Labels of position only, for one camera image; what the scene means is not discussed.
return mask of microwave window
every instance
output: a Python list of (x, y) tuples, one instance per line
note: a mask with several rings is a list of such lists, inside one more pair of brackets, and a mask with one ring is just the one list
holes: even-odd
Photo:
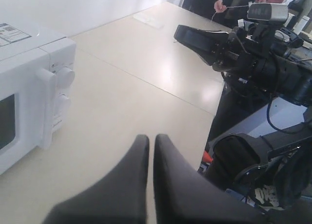
[(15, 138), (15, 96), (0, 100), (0, 149)]

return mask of beige table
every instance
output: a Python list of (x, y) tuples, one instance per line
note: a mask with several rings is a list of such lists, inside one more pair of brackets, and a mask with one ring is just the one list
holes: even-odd
[(88, 31), (78, 44), (67, 123), (48, 150), (35, 149), (0, 176), (0, 223), (39, 224), (51, 207), (113, 168), (135, 136), (151, 140), (147, 188), (149, 223), (156, 223), (153, 142), (169, 134), (198, 168), (222, 92), (220, 75), (175, 43), (178, 24), (225, 29), (169, 3)]

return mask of table surface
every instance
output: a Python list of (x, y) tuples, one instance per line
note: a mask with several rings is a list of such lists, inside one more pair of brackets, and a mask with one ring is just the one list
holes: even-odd
[(78, 49), (72, 106), (48, 150), (34, 149), (0, 176), (3, 224), (39, 224), (56, 203), (104, 177), (137, 134), (150, 137), (148, 221), (156, 223), (153, 143), (170, 136), (196, 169), (220, 100), (219, 73), (175, 42), (179, 24), (221, 25), (169, 3), (73, 37)]

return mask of person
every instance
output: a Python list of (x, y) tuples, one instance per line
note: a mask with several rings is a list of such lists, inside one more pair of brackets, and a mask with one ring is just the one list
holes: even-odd
[(190, 11), (208, 19), (213, 17), (213, 21), (233, 28), (237, 25), (238, 19), (247, 17), (248, 7), (231, 10), (227, 7), (248, 5), (250, 1), (267, 2), (267, 0), (193, 0)]

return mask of video camera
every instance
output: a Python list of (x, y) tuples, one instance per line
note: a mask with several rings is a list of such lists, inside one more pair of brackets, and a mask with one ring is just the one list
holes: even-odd
[[(179, 25), (174, 37), (215, 71), (308, 107), (312, 104), (312, 66), (292, 54), (303, 40), (284, 27), (287, 18), (287, 5), (255, 3), (248, 19), (257, 23), (246, 21), (230, 33)], [(288, 41), (278, 39), (276, 32)]]

